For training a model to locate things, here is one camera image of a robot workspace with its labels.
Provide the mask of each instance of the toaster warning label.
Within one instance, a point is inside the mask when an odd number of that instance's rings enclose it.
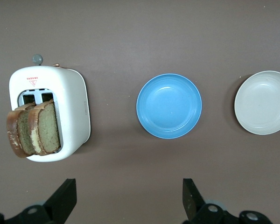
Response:
[[[29,78],[27,78],[27,80],[28,80],[33,86],[36,85],[37,79],[38,79],[38,77],[29,77]]]

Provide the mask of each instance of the plate rim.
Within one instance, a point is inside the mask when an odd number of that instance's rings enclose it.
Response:
[[[260,71],[260,72],[257,72],[253,75],[251,75],[250,77],[248,77],[242,84],[241,86],[239,87],[238,91],[237,91],[237,94],[235,96],[235,99],[234,99],[234,112],[235,112],[235,115],[236,115],[236,118],[237,118],[237,121],[239,122],[239,124],[245,129],[247,130],[248,132],[250,133],[253,133],[253,134],[257,134],[257,135],[268,135],[268,134],[273,134],[273,133],[276,133],[278,131],[280,131],[280,128],[277,129],[277,130],[274,130],[274,131],[270,131],[270,132],[266,132],[266,133],[258,133],[258,132],[255,132],[255,131],[252,131],[251,129],[247,128],[246,126],[243,125],[243,122],[241,122],[239,119],[238,119],[238,111],[236,109],[236,104],[237,104],[237,99],[238,99],[238,95],[242,89],[242,87],[250,80],[252,79],[253,77],[255,76],[259,76],[259,75],[262,75],[264,73],[276,73],[278,75],[280,75],[280,72],[279,71],[274,71],[274,70],[265,70],[265,71]]]
[[[144,90],[153,80],[155,80],[155,79],[157,79],[157,78],[160,78],[160,77],[163,77],[163,76],[168,76],[168,75],[181,77],[181,78],[184,79],[186,82],[189,82],[192,86],[194,86],[195,91],[198,93],[198,99],[199,99],[199,103],[200,103],[200,106],[198,107],[198,109],[199,109],[199,114],[198,114],[198,116],[197,116],[197,119],[196,119],[194,125],[193,125],[189,130],[187,130],[185,133],[183,133],[183,134],[181,134],[181,135],[178,135],[178,136],[173,136],[173,137],[163,137],[163,136],[159,136],[159,135],[157,135],[157,134],[155,134],[155,133],[152,133],[151,131],[147,130],[147,129],[145,128],[145,126],[142,124],[141,119],[139,118],[139,109],[138,109],[138,107],[139,107],[139,106],[138,106],[138,104],[139,104],[139,98],[140,98],[141,93],[143,92],[143,90]],[[160,75],[157,75],[157,76],[155,76],[155,77],[149,79],[149,80],[143,85],[143,87],[141,88],[141,90],[140,90],[140,92],[139,92],[139,94],[138,94],[138,97],[137,97],[136,112],[137,112],[138,121],[140,122],[140,124],[142,125],[142,127],[143,127],[148,133],[150,133],[151,135],[153,135],[153,136],[155,136],[155,137],[161,138],[161,139],[176,139],[176,138],[182,137],[182,136],[186,135],[187,133],[189,133],[189,132],[196,126],[196,124],[198,123],[198,121],[199,121],[199,119],[200,119],[200,117],[201,117],[201,113],[202,113],[202,98],[201,98],[201,94],[200,94],[200,92],[199,92],[197,86],[196,86],[191,80],[189,80],[187,77],[182,76],[182,75],[179,75],[179,74],[176,74],[176,73],[165,73],[165,74],[160,74]]]

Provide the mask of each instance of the plate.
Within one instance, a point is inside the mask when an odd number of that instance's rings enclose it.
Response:
[[[280,72],[262,71],[239,88],[234,109],[241,126],[254,134],[280,130]]]
[[[152,135],[174,139],[188,133],[198,122],[202,110],[196,86],[177,74],[163,74],[141,89],[136,105],[142,126]]]

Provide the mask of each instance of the bread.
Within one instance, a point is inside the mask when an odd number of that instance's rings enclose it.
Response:
[[[60,148],[54,101],[45,101],[28,115],[29,136],[38,155],[47,155]]]
[[[28,131],[28,113],[35,103],[25,104],[7,115],[7,134],[14,153],[21,158],[35,154]]]

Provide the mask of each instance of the toaster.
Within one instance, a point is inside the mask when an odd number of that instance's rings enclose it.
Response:
[[[56,66],[32,66],[17,70],[9,80],[12,110],[26,103],[53,99],[61,147],[54,153],[32,155],[29,160],[51,162],[72,155],[91,133],[87,89],[82,75]]]

